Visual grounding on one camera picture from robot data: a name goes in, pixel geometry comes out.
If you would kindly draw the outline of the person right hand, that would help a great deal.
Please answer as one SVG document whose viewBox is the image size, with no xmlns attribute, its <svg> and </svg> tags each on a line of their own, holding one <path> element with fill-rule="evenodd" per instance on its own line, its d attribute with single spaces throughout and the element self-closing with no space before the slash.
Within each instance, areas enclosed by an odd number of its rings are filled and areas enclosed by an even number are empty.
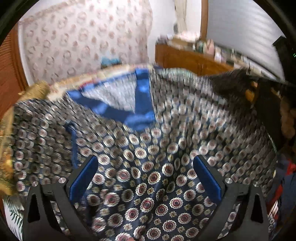
<svg viewBox="0 0 296 241">
<path fill-rule="evenodd" d="M 290 107 L 286 98 L 280 101 L 280 114 L 281 114 L 281 131 L 282 134 L 291 139 L 295 136 L 295 109 Z"/>
</svg>

